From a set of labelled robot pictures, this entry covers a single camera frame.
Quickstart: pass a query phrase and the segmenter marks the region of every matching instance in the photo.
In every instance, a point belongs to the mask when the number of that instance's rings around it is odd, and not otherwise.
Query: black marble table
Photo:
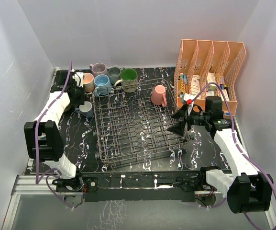
[[[164,78],[173,86],[175,68],[141,68],[135,69],[139,81],[146,79]],[[90,72],[88,69],[77,69],[79,72]],[[57,70],[55,79],[66,75],[67,70]],[[92,102],[92,94],[86,95],[87,101]],[[199,170],[203,166],[219,166],[228,169],[228,163],[216,143],[212,140],[204,127],[194,126],[191,134],[194,139],[181,152],[175,151],[160,159],[147,158],[145,161],[132,162],[128,166],[106,165],[97,160],[99,149],[97,146],[95,119],[87,119],[74,111],[74,108],[63,113],[59,130],[64,142],[64,153],[82,173],[89,172],[146,172],[146,171],[181,171]],[[35,174],[35,162],[27,167],[25,175]],[[41,164],[40,172],[43,173],[48,166]]]

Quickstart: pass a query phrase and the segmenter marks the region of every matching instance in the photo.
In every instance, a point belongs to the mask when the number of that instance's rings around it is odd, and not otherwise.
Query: green mug
[[[138,74],[134,69],[124,69],[121,73],[121,79],[117,80],[114,86],[121,83],[125,92],[134,92],[138,88]]]

